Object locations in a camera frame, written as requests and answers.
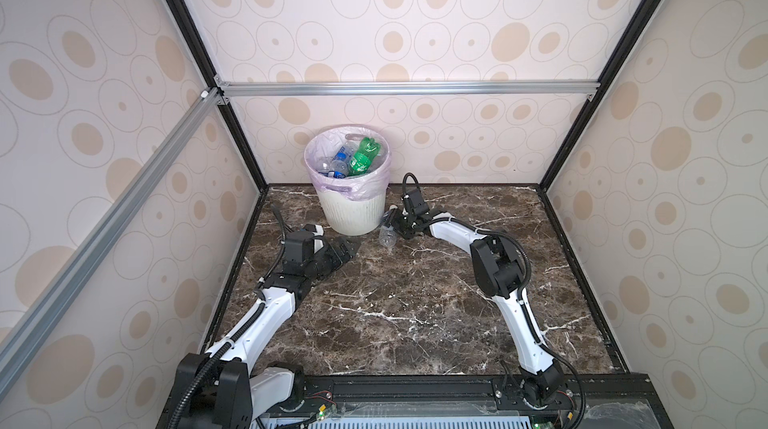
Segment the Pocari Sweat bottle sideways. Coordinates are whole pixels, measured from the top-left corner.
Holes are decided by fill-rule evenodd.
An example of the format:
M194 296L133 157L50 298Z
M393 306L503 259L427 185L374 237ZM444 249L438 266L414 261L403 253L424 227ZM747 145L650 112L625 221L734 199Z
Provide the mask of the Pocari Sweat bottle sideways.
M382 223L379 227L378 241L379 244L387 249L392 249L397 243L397 233L393 226L393 218L395 216L395 209L389 210L382 219Z

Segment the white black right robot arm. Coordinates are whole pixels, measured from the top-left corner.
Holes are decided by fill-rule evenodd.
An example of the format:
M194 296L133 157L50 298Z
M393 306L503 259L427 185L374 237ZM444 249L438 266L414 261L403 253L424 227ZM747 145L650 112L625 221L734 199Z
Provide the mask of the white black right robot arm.
M522 245L510 234L476 227L424 199L417 177L401 182L402 205L391 211L393 230L408 240L423 234L448 242L469 254L475 282L499 308L510 331L520 371L518 393L532 410L544 410L565 387L565 370L577 384L579 402L562 418L563 428L577 428L587 412L586 395L574 366L547 346L527 297L532 264Z

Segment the green bottle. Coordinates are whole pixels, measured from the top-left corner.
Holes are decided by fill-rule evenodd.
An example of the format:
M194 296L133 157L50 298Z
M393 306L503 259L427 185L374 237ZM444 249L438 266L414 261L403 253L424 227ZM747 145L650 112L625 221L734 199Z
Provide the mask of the green bottle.
M364 175L371 169L374 160L379 155L381 144L374 138L364 137L358 149L349 159L349 175Z

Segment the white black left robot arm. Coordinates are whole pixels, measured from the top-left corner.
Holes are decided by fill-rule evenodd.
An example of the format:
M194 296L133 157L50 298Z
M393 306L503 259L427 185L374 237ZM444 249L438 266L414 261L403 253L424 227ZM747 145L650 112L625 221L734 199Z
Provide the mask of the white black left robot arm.
M320 225L292 229L277 207L281 230L276 260L255 289L255 302L209 349L179 363L158 424L162 428L261 428L272 408L300 410L306 401L301 366L276 363L258 375L255 363L311 289L350 262L360 244L328 239Z

